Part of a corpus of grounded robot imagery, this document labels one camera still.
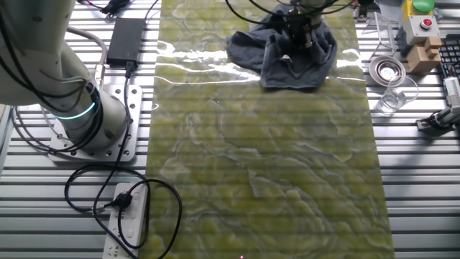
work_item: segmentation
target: green button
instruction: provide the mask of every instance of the green button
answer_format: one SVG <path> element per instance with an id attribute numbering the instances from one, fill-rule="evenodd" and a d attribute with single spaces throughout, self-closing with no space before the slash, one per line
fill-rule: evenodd
<path id="1" fill-rule="evenodd" d="M 412 5 L 419 12 L 429 12 L 429 11 L 434 9 L 434 1 L 433 0 L 413 0 Z"/>

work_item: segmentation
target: green marbled mat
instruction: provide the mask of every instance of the green marbled mat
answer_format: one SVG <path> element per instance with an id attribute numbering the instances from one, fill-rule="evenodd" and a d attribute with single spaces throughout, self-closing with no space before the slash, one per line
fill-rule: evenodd
<path id="1" fill-rule="evenodd" d="M 172 183 L 184 209 L 166 258 L 394 258 L 351 10 L 326 17 L 337 68 L 315 93 L 265 92 L 227 61 L 226 36 L 252 25 L 224 0 L 161 12 L 147 176 Z M 141 258 L 165 249 L 177 213 L 156 188 Z"/>

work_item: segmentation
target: metal slotted table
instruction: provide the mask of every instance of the metal slotted table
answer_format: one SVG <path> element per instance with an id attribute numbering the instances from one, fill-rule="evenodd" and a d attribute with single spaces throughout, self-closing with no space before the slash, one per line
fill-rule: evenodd
<path id="1" fill-rule="evenodd" d="M 154 1 L 134 1 L 123 17 L 143 17 Z M 437 0 L 444 20 L 442 36 L 460 33 L 460 3 Z M 94 1 L 105 5 L 108 1 Z M 142 48 L 142 64 L 131 84 L 143 88 L 137 159 L 132 164 L 141 173 L 147 161 L 160 23 L 160 3 L 151 12 Z M 88 30 L 109 43 L 113 22 L 89 6 L 77 4 L 70 25 Z M 391 118 L 375 110 L 382 88 L 367 72 L 369 58 L 378 45 L 378 35 L 366 24 L 356 24 L 359 48 L 367 80 L 369 106 L 379 152 L 390 225 L 397 258 L 460 258 L 460 142 L 458 132 L 429 138 L 417 131 L 415 120 L 445 107 L 442 80 L 436 70 L 410 75 L 420 86 L 417 101 L 407 104 Z M 65 39 L 82 61 L 92 68 L 100 49 L 90 40 L 67 34 Z M 124 72 L 108 69 L 106 84 L 122 85 Z M 45 142 L 52 132 L 38 106 L 21 108 L 31 133 Z M 63 198 L 64 183 L 77 165 L 55 165 L 44 153 L 28 147 L 11 127 L 0 164 L 0 258 L 102 258 L 105 232 L 90 216 L 72 210 Z M 92 173 L 78 180 L 70 195 L 79 204 L 92 204 L 105 173 Z M 118 176 L 114 182 L 131 181 Z M 115 185 L 103 193 L 108 201 Z M 109 212 L 103 213 L 107 223 Z"/>

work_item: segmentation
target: socket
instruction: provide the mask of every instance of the socket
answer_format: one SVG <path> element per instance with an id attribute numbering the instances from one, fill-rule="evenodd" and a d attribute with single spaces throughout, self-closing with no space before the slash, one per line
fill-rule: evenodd
<path id="1" fill-rule="evenodd" d="M 114 199 L 122 192 L 128 191 L 135 183 L 119 183 L 115 188 Z M 138 245 L 142 233 L 142 221 L 144 220 L 145 202 L 147 200 L 147 187 L 140 185 L 132 192 L 131 205 L 121 215 L 121 225 L 123 233 L 129 243 Z M 118 230 L 118 213 L 117 208 L 113 208 L 110 213 L 109 225 L 107 226 L 115 235 L 120 238 Z M 102 259 L 112 258 L 129 258 L 126 251 L 119 246 L 119 244 L 107 234 L 106 244 L 103 248 Z"/>

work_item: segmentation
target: wooden block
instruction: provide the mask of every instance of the wooden block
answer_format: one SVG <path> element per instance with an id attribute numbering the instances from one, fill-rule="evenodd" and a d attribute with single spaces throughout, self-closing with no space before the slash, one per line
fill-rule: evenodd
<path id="1" fill-rule="evenodd" d="M 434 58 L 437 55 L 439 55 L 439 49 L 438 48 L 428 49 L 428 51 L 426 52 L 426 55 L 428 56 L 428 58 Z"/>
<path id="2" fill-rule="evenodd" d="M 423 44 L 412 47 L 408 54 L 409 71 L 412 73 L 427 73 L 441 63 L 441 56 L 437 54 L 429 58 Z"/>
<path id="3" fill-rule="evenodd" d="M 426 38 L 425 41 L 425 51 L 428 51 L 431 48 L 440 48 L 443 43 L 441 42 L 441 37 L 439 36 L 430 36 Z"/>

